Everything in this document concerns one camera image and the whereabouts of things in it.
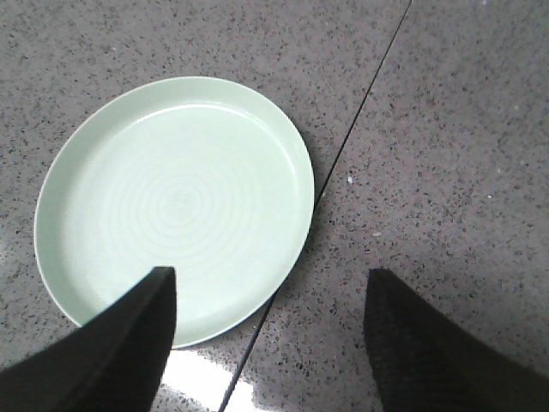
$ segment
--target floor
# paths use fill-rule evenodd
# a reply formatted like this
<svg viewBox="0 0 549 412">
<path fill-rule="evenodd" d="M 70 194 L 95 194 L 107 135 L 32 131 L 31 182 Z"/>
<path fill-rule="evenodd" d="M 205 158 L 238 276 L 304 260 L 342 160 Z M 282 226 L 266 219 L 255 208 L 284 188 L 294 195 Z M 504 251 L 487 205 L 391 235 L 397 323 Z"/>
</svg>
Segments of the floor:
<svg viewBox="0 0 549 412">
<path fill-rule="evenodd" d="M 75 328 L 33 255 L 55 154 L 112 97 L 204 75 L 290 116 L 317 208 L 275 297 L 173 351 L 153 411 L 381 411 L 362 331 L 379 266 L 549 374 L 549 2 L 8 0 L 0 34 L 1 368 Z"/>
</svg>

